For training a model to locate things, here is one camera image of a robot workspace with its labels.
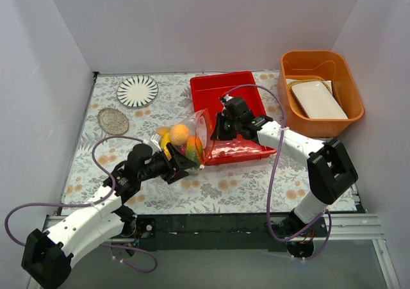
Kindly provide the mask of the red fruit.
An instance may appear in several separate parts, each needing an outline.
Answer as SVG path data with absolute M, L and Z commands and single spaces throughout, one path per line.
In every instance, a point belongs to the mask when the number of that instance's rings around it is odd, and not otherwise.
M 187 152 L 187 145 L 186 144 L 184 144 L 184 145 L 180 145 L 179 147 L 178 147 L 178 149 L 179 149 L 179 152 L 182 154 L 182 155 L 186 155 L 186 152 Z

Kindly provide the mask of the green red mango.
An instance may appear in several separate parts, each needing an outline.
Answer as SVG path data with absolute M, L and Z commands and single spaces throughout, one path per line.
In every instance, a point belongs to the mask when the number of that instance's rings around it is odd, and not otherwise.
M 203 147 L 200 138 L 191 136 L 186 143 L 185 156 L 197 164 L 201 164 L 202 151 Z

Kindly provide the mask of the orange peach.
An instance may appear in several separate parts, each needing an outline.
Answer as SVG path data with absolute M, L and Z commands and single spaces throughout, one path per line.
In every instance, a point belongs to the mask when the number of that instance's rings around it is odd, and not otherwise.
M 190 129 L 184 124 L 176 124 L 170 129 L 170 141 L 173 145 L 185 145 L 190 137 Z

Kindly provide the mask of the clear zip top bag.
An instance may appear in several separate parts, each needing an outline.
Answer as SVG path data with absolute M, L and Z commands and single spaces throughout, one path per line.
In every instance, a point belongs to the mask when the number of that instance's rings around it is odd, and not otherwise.
M 210 122 L 208 110 L 196 111 L 189 117 L 183 119 L 181 122 L 178 122 L 176 124 L 184 124 L 188 126 L 190 129 L 190 137 L 197 136 L 200 138 L 202 142 L 202 147 L 203 147 L 202 160 L 201 160 L 201 164 L 197 164 L 195 169 L 202 170 L 205 167 L 207 161 L 211 158 L 211 153 L 215 145 L 215 142 L 210 140 L 211 122 Z M 163 151 L 165 155 L 167 156 L 167 158 L 170 159 L 171 158 L 170 153 L 168 151 L 165 152 L 160 147 L 161 138 L 162 137 L 160 137 L 155 132 L 153 136 L 151 137 L 149 143 L 153 146 L 154 151 Z

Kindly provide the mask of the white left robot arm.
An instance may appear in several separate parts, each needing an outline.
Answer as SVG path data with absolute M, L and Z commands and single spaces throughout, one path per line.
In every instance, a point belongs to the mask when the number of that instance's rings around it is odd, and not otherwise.
M 135 145 L 84 208 L 45 231 L 36 229 L 29 234 L 23 269 L 43 288 L 58 288 L 74 265 L 107 239 L 132 236 L 137 216 L 125 203 L 140 191 L 142 182 L 160 177 L 171 184 L 197 165 L 172 144 L 167 144 L 167 150 L 154 152 L 147 144 Z

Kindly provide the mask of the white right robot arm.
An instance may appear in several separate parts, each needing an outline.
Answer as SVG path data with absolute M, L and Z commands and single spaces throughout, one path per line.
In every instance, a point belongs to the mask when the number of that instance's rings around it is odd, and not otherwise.
M 344 145 L 308 138 L 266 115 L 255 116 L 241 97 L 223 97 L 217 114 L 214 141 L 234 140 L 238 135 L 260 146 L 276 149 L 307 168 L 309 192 L 289 215 L 271 226 L 271 232 L 295 237 L 308 234 L 324 210 L 339 199 L 358 179 Z

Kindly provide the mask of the red plastic tray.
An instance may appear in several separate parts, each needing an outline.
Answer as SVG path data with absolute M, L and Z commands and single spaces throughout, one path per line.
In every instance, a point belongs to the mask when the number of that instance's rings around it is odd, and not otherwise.
M 256 139 L 256 121 L 266 111 L 251 72 L 199 76 L 190 87 L 194 110 L 205 111 L 205 165 L 261 160 L 276 152 Z

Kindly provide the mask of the woven round coaster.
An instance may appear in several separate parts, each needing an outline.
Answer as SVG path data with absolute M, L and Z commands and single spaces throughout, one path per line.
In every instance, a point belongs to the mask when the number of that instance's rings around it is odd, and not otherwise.
M 129 120 L 124 113 L 114 108 L 103 108 L 97 114 L 97 121 L 103 131 L 110 135 L 123 135 L 129 129 Z

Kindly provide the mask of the striped round plate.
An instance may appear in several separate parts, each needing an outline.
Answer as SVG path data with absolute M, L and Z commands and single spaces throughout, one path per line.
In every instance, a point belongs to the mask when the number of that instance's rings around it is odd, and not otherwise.
M 117 88 L 117 99 L 124 106 L 141 108 L 151 104 L 157 97 L 159 86 L 156 80 L 146 75 L 125 79 Z

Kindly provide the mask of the white rectangular plate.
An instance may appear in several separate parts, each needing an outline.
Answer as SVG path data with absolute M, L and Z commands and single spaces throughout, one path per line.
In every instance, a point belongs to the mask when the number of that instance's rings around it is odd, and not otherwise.
M 294 80 L 288 83 L 303 112 L 310 119 L 347 119 L 347 115 L 323 81 Z

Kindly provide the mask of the orange plastic basin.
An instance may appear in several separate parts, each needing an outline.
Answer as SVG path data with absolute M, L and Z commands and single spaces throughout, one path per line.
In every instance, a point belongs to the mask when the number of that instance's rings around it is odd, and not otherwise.
M 345 60 L 333 51 L 285 53 L 277 89 L 286 126 L 308 137 L 338 136 L 365 113 Z

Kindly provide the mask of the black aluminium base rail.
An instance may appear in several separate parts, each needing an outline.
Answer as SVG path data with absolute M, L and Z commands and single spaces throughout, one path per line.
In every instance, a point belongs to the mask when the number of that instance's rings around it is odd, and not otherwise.
M 375 214 L 332 213 L 323 216 L 294 242 L 331 240 L 382 240 L 384 233 Z M 286 246 L 268 234 L 264 213 L 139 215 L 134 233 L 104 235 L 105 242 L 127 244 L 138 240 L 147 251 L 266 249 L 284 252 Z

